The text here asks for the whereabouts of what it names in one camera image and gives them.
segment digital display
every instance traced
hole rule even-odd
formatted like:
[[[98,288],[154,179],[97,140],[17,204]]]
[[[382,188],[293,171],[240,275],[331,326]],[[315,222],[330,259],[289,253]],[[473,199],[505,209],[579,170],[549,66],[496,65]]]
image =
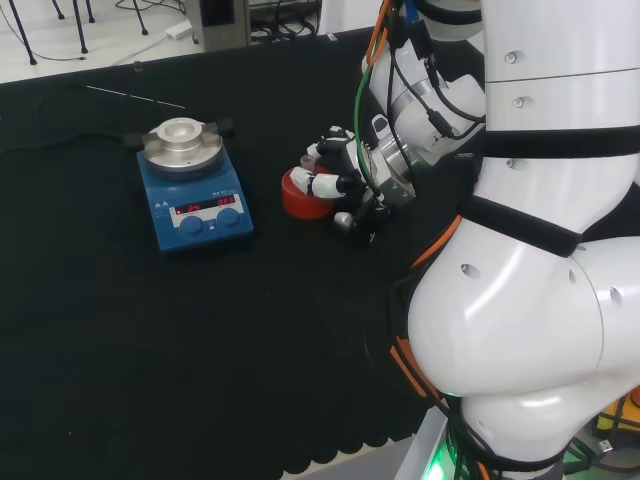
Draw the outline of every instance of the digital display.
[[[232,203],[236,203],[236,197],[234,195],[229,195],[228,197],[212,198],[211,200],[205,200],[204,202],[180,205],[179,207],[176,207],[176,215],[198,212],[206,208],[224,207],[225,205],[231,205]]]

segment green cable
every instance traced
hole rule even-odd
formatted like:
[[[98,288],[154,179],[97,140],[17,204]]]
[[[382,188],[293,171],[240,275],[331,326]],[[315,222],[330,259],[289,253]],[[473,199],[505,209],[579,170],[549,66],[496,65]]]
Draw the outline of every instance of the green cable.
[[[355,130],[355,135],[356,135],[358,165],[360,165],[360,170],[362,171],[362,175],[364,176],[364,179],[367,182],[367,185],[369,185],[369,188],[373,190],[374,195],[378,197],[380,196],[380,190],[374,183],[373,177],[371,176],[371,172],[369,171],[369,167],[364,161],[364,152],[362,150],[362,140],[360,136],[360,105],[362,103],[362,94],[364,93],[364,90],[369,82],[369,78],[371,77],[372,71],[373,71],[373,67],[371,66],[367,67],[364,74],[362,75],[360,86],[358,87],[358,93],[356,94],[356,106],[355,106],[355,111],[353,115],[353,125],[354,125],[353,129]]]

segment orange cable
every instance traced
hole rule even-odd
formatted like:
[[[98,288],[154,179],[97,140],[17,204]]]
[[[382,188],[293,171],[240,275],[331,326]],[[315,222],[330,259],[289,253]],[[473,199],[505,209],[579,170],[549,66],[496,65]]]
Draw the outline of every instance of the orange cable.
[[[415,268],[421,265],[422,263],[426,262],[427,260],[429,260],[429,258],[433,256],[434,253],[440,250],[444,246],[444,244],[447,243],[449,239],[453,236],[453,234],[456,232],[458,225],[460,225],[461,221],[462,221],[462,217],[458,215],[456,219],[453,221],[453,223],[449,225],[449,228],[447,228],[447,231],[444,232],[444,234],[438,240],[436,240],[436,242],[433,245],[431,245],[426,252],[420,255],[420,257],[418,257],[418,259],[415,262],[413,262],[413,265],[411,265],[411,268]]]
[[[480,462],[478,462],[478,465],[480,466],[480,471],[482,472],[482,476],[484,477],[484,480],[491,480],[491,477],[489,476],[489,471],[487,470],[487,467],[482,465]]]
[[[384,52],[384,46],[387,43],[387,34],[388,34],[388,30],[385,28],[384,32],[382,32],[382,38],[380,39],[380,45],[378,45],[378,51],[376,52],[376,54],[371,59],[371,65],[375,65],[376,62],[378,61],[378,59],[380,58],[380,56],[382,56],[382,53]]]
[[[375,47],[376,42],[378,40],[378,36],[380,35],[380,29],[382,28],[384,17],[389,11],[390,7],[391,7],[391,0],[384,0],[384,2],[382,3],[382,7],[380,8],[380,14],[378,15],[376,26],[373,29],[373,35],[371,35],[371,40],[369,41],[369,48],[367,48],[367,65],[369,66],[375,63],[375,62],[372,62],[371,55],[373,53],[373,48]],[[384,43],[380,42],[380,45],[378,46],[378,52],[382,50],[383,46],[384,46]]]
[[[391,347],[391,355],[393,356],[393,358],[396,361],[396,363],[400,366],[400,368],[404,372],[405,376],[409,379],[409,381],[413,385],[413,388],[416,389],[416,391],[418,392],[418,394],[421,397],[425,397],[426,398],[427,393],[422,389],[422,387],[417,382],[417,380],[413,377],[413,375],[411,375],[411,372],[409,372],[409,369],[407,368],[407,366],[404,364],[404,362],[400,358],[400,355],[398,355],[396,347]]]

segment table leg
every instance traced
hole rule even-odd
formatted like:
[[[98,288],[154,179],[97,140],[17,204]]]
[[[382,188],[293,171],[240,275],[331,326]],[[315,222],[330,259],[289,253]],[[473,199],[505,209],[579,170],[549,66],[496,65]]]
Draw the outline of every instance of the table leg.
[[[93,18],[93,12],[91,11],[91,0],[87,0],[87,11],[89,12],[89,23],[96,23],[96,19]]]
[[[53,1],[53,6],[56,7],[56,12],[58,12],[58,20],[64,20],[64,15],[60,11],[60,7],[58,6],[58,2],[56,2],[56,0],[52,0],[52,1]]]
[[[13,3],[13,0],[9,0],[9,5],[11,5],[11,10],[13,11],[13,16],[16,19],[16,23],[18,24],[18,30],[20,30],[20,35],[22,35],[22,43],[24,47],[27,49],[27,53],[29,54],[29,63],[31,65],[37,65],[36,59],[33,57],[33,52],[31,51],[31,47],[29,46],[29,40],[27,40],[27,34],[24,33],[24,28],[22,28],[22,22],[20,21],[20,15],[18,15],[18,10],[16,10],[16,6]]]
[[[142,21],[142,15],[140,15],[140,9],[138,8],[138,2],[133,0],[133,6],[136,7],[136,13],[138,14],[138,20],[140,20],[140,25],[142,26],[142,34],[149,35],[149,32],[146,28],[144,28],[144,22]]]
[[[73,0],[73,11],[76,14],[76,23],[78,24],[78,34],[80,35],[80,46],[82,53],[89,53],[87,45],[84,43],[84,32],[82,31],[82,21],[80,20],[80,11],[78,10],[78,0]]]

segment white floor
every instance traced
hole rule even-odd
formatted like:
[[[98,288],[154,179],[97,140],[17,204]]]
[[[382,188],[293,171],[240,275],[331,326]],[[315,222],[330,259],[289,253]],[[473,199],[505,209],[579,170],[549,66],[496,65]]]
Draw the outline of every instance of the white floor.
[[[50,0],[17,0],[15,3],[31,48],[35,52],[52,58],[82,56],[70,0],[58,0],[60,9],[66,16],[64,20],[58,20]],[[89,23],[85,2],[80,0],[78,3],[89,49],[89,53],[85,55],[86,60],[82,61],[55,62],[36,57],[38,65],[31,66],[26,49],[0,16],[0,83],[108,67],[122,63],[125,58],[125,63],[131,63],[135,60],[155,60],[202,51],[188,36],[177,41],[167,39],[131,58],[130,55],[162,40],[166,36],[165,30],[182,22],[185,17],[175,10],[154,7],[142,14],[149,31],[149,35],[143,36],[136,13],[115,8],[115,0],[91,2],[96,19],[93,24]],[[0,0],[0,5],[18,32],[8,0]]]

